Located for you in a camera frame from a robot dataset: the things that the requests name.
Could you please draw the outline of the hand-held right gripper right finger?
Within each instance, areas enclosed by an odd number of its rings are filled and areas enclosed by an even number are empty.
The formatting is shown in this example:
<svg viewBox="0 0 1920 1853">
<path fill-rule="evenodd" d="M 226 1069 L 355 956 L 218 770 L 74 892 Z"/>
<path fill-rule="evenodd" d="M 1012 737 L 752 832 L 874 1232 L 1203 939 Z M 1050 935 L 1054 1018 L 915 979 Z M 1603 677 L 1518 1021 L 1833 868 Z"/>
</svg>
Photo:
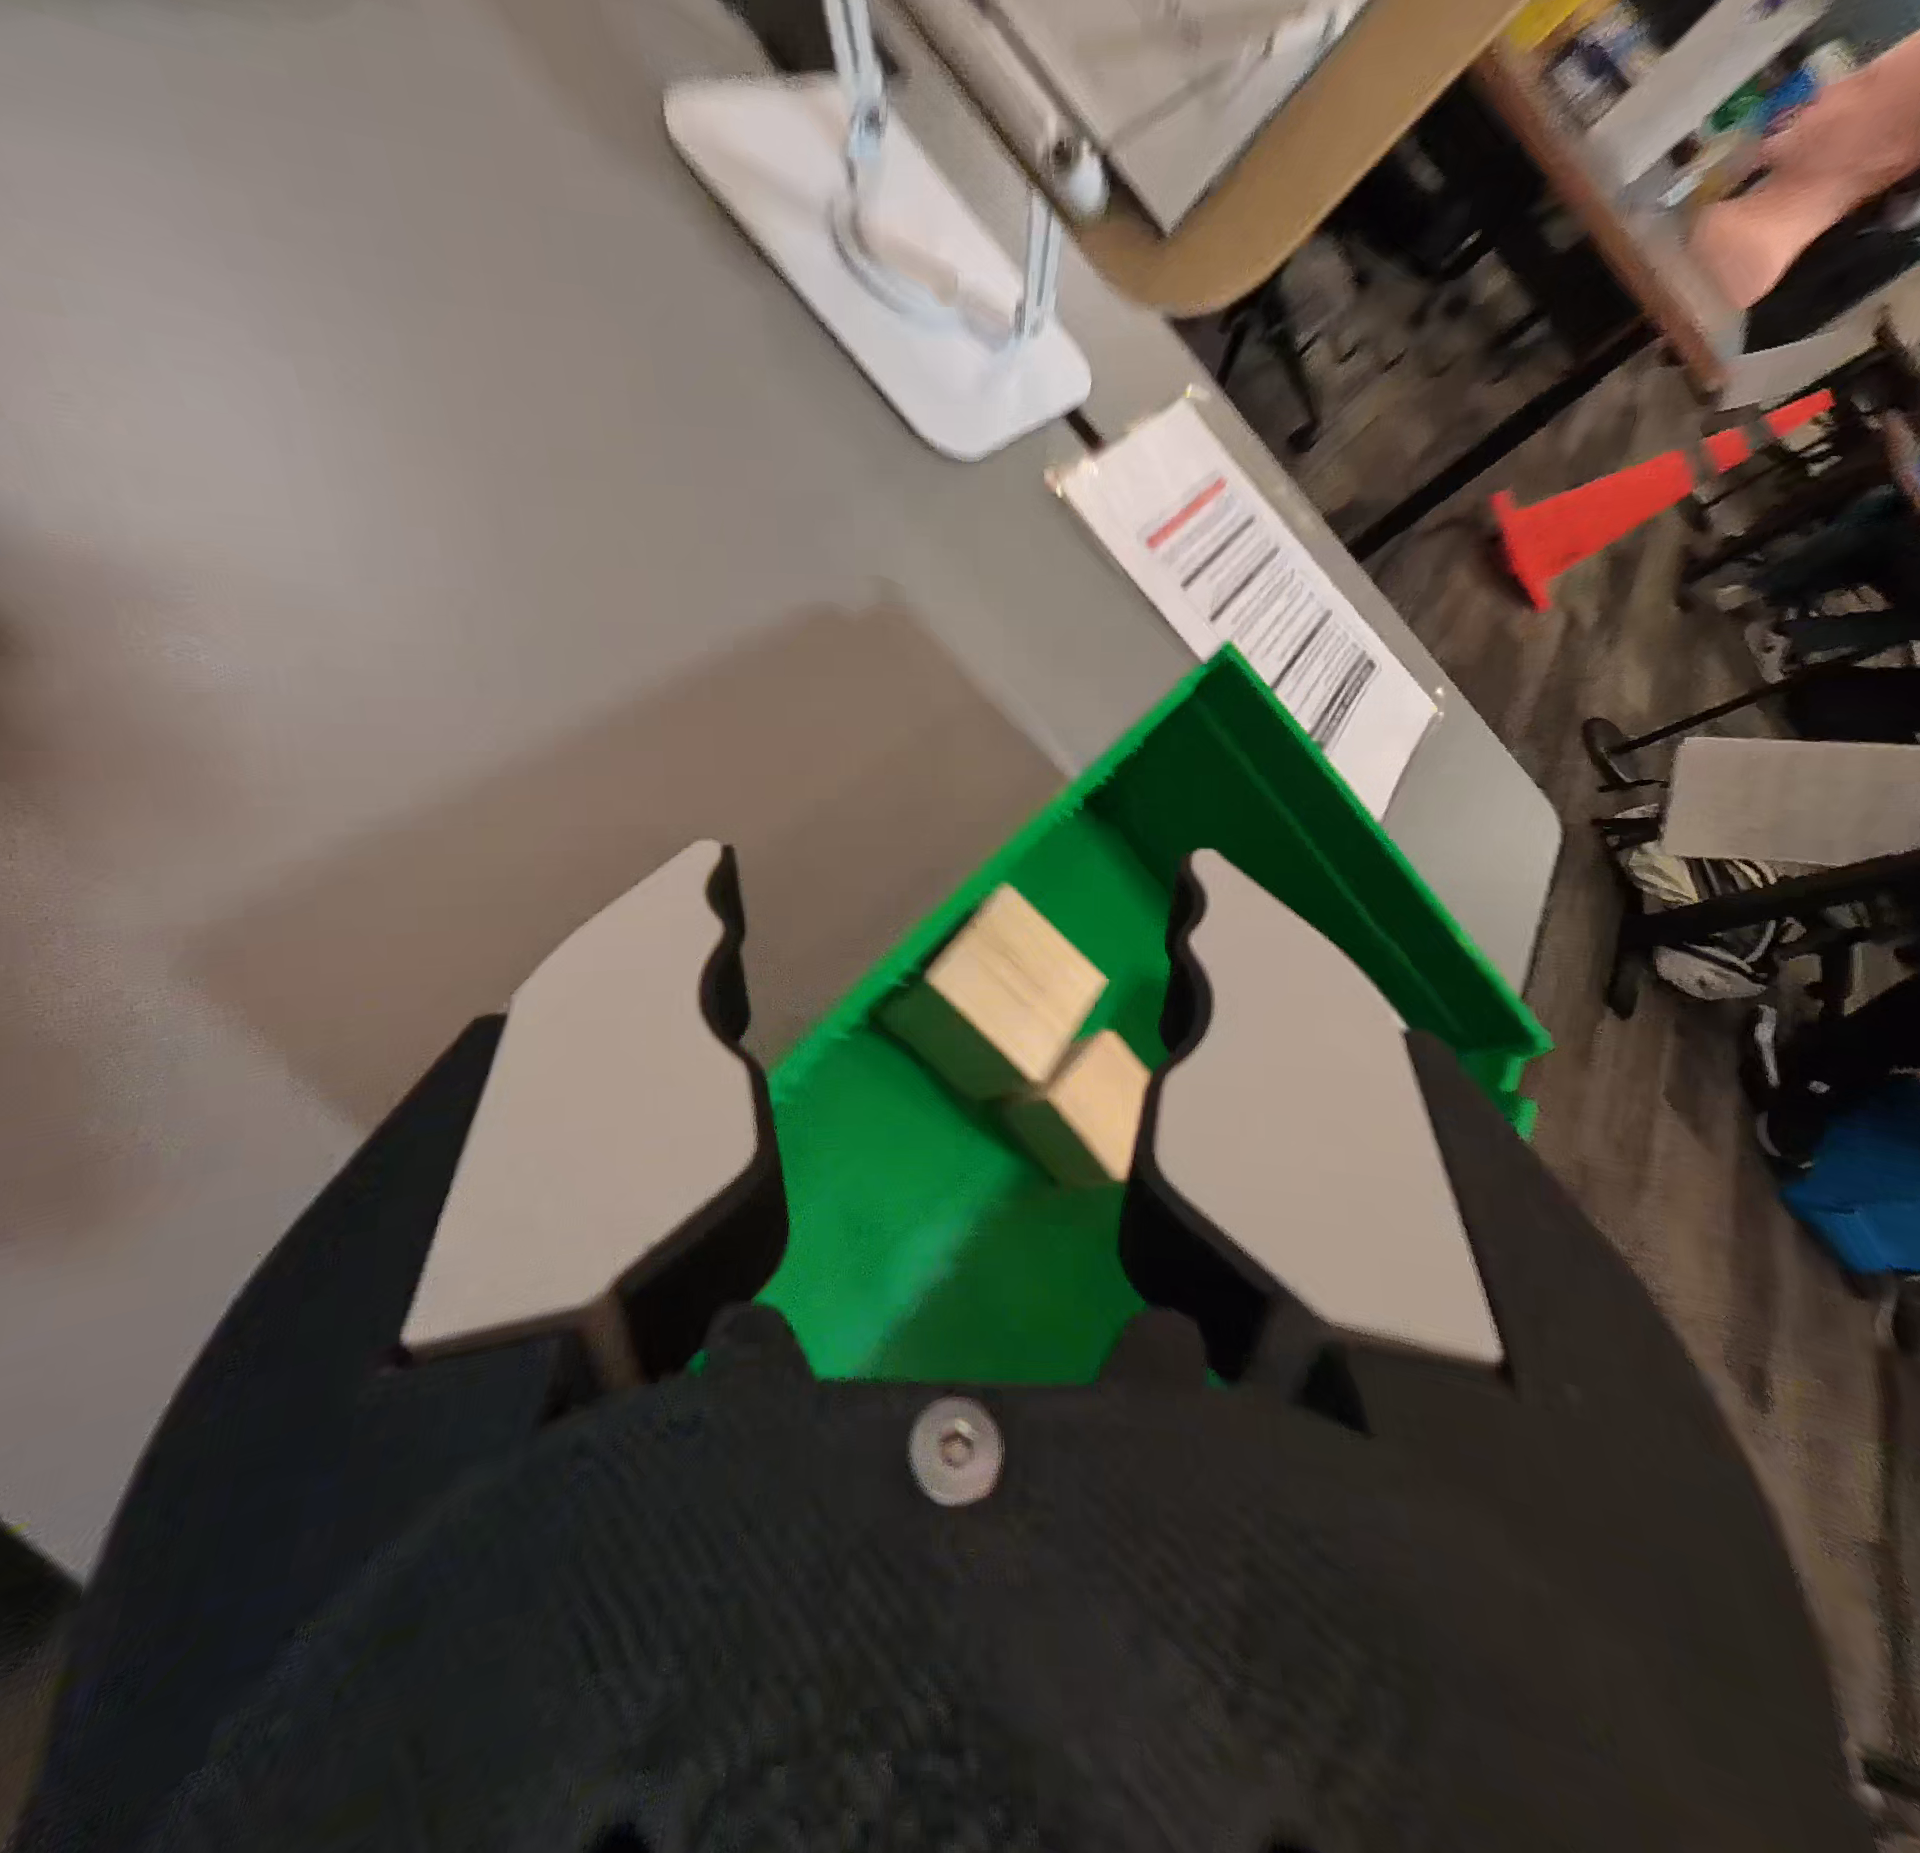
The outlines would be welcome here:
<svg viewBox="0 0 1920 1853">
<path fill-rule="evenodd" d="M 1198 1331 L 1223 1386 L 1296 1391 L 1359 1348 L 1502 1371 L 1395 1006 L 1215 850 L 1179 872 L 1167 956 L 1116 1231 L 1139 1296 Z"/>
</svg>

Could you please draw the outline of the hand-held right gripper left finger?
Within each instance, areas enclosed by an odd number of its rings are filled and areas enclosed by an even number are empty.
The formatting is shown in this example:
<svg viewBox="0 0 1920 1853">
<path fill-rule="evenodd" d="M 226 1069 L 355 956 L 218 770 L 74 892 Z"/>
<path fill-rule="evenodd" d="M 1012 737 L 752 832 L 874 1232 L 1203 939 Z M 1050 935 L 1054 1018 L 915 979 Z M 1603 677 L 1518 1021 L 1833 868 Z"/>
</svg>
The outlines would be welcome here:
<svg viewBox="0 0 1920 1853">
<path fill-rule="evenodd" d="M 769 1286 L 790 1210 L 744 945 L 735 851 L 697 838 L 519 984 L 401 1323 L 409 1358 L 562 1337 L 600 1386 L 655 1384 Z"/>
</svg>

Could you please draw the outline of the medium wooden cube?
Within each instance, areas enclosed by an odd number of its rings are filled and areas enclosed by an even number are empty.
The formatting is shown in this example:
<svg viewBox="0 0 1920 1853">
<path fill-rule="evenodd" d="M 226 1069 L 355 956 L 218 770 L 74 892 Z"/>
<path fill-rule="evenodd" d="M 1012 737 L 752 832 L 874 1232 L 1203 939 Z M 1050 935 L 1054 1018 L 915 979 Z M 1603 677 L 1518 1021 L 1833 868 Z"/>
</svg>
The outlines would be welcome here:
<svg viewBox="0 0 1920 1853">
<path fill-rule="evenodd" d="M 1036 1092 L 1008 1098 L 999 1120 L 1059 1187 L 1091 1192 L 1129 1177 L 1150 1084 L 1148 1064 L 1114 1027 L 1072 1043 Z"/>
</svg>

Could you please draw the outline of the green plastic bin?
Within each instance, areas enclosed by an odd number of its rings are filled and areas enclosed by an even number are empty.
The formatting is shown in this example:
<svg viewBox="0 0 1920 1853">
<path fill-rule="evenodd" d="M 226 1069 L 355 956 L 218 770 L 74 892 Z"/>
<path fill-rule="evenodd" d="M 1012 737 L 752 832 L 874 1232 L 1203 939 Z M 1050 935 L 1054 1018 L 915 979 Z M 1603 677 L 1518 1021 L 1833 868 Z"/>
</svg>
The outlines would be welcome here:
<svg viewBox="0 0 1920 1853">
<path fill-rule="evenodd" d="M 1183 677 L 1070 784 L 957 862 L 902 916 L 905 816 L 828 845 L 848 968 L 769 1064 L 790 1239 L 762 1300 L 814 1371 L 897 1384 L 1091 1380 L 1139 1296 L 1116 1257 L 1121 1188 L 1066 1188 L 881 1023 L 881 1010 L 1010 885 L 1108 978 L 1093 1027 L 1154 1064 L 1165 935 L 1185 855 L 1215 850 L 1343 948 L 1403 1018 L 1437 1035 L 1522 1135 L 1528 1069 L 1552 1036 L 1395 840 L 1334 778 L 1238 656 Z"/>
</svg>

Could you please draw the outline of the large wooden cube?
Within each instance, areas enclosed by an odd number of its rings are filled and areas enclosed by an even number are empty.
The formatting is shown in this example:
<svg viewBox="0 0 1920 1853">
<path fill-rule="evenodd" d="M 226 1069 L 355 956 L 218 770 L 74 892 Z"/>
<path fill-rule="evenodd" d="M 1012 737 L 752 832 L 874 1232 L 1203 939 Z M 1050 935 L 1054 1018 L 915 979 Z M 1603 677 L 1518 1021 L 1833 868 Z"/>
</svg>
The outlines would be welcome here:
<svg viewBox="0 0 1920 1853">
<path fill-rule="evenodd" d="M 1053 1079 L 1108 986 L 1106 971 L 1005 882 L 876 1021 L 957 1096 L 999 1102 Z"/>
</svg>

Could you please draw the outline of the grey desk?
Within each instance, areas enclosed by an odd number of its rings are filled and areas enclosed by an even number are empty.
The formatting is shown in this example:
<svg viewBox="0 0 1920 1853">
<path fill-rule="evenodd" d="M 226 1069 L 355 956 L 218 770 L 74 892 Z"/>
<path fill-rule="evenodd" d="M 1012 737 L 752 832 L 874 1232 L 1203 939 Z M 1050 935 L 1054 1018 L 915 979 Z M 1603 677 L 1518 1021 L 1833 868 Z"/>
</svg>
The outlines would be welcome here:
<svg viewBox="0 0 1920 1853">
<path fill-rule="evenodd" d="M 1438 690 L 1385 829 L 1494 967 L 1560 821 L 1181 337 L 938 457 L 675 155 L 721 0 L 5 0 L 5 1527 L 87 1582 L 255 1263 L 697 838 L 749 1045 L 1194 664 L 1058 496 L 1200 399 Z"/>
</svg>

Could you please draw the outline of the printed paper sheet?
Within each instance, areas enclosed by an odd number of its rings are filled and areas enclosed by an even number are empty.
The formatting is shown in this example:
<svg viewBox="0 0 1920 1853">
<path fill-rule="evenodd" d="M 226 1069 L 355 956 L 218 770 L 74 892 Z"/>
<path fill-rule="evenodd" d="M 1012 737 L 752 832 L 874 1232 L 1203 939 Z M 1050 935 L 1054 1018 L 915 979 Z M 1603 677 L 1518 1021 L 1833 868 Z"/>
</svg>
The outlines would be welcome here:
<svg viewBox="0 0 1920 1853">
<path fill-rule="evenodd" d="M 1194 401 L 1083 457 L 1054 492 L 1194 656 L 1234 648 L 1366 811 L 1385 816 L 1442 709 Z"/>
</svg>

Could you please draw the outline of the blue storage box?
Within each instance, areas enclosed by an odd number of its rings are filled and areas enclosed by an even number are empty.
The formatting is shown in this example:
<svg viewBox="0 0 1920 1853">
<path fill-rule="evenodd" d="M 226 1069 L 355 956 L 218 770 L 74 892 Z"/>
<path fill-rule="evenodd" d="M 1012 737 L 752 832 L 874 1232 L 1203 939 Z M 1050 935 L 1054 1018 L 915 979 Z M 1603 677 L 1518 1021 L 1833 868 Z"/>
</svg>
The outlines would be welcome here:
<svg viewBox="0 0 1920 1853">
<path fill-rule="evenodd" d="M 1865 1282 L 1917 1275 L 1917 1081 L 1901 1076 L 1829 1123 L 1807 1171 L 1782 1187 L 1788 1214 Z"/>
</svg>

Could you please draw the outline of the grey seat chair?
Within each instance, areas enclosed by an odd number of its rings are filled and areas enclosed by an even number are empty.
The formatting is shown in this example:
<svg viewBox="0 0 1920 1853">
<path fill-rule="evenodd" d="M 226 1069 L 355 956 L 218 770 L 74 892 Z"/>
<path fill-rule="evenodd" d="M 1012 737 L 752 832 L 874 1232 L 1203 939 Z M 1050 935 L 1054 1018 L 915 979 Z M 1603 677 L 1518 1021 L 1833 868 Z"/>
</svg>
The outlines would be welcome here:
<svg viewBox="0 0 1920 1853">
<path fill-rule="evenodd" d="M 1630 1018 L 1650 978 L 1757 999 L 1809 960 L 1815 1015 L 1839 1018 L 1863 952 L 1916 957 L 1916 746 L 1708 737 L 1713 720 L 1581 731 L 1601 786 L 1634 800 L 1595 821 L 1624 885 L 1604 1006 Z"/>
</svg>

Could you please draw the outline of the orange traffic cone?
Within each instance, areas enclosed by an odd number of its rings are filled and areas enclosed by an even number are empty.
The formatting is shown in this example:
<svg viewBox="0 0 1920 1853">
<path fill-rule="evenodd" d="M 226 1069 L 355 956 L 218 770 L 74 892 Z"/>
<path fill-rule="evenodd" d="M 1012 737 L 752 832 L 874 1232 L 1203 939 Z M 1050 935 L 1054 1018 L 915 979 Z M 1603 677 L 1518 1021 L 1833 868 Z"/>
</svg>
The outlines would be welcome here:
<svg viewBox="0 0 1920 1853">
<path fill-rule="evenodd" d="M 1821 389 L 1555 496 L 1521 503 L 1498 492 L 1488 503 L 1488 518 L 1500 570 L 1543 616 L 1554 605 L 1555 581 L 1567 571 L 1606 553 L 1637 528 L 1833 409 L 1836 395 Z"/>
</svg>

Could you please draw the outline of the instruction sheet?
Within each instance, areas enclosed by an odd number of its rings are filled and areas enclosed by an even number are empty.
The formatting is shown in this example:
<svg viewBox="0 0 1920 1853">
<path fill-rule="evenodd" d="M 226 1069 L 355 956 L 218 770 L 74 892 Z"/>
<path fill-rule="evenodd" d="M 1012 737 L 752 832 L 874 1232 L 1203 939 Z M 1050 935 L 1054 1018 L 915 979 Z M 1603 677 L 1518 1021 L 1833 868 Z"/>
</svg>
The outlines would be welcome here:
<svg viewBox="0 0 1920 1853">
<path fill-rule="evenodd" d="M 1158 234 L 1244 157 L 1372 0 L 979 0 Z"/>
</svg>

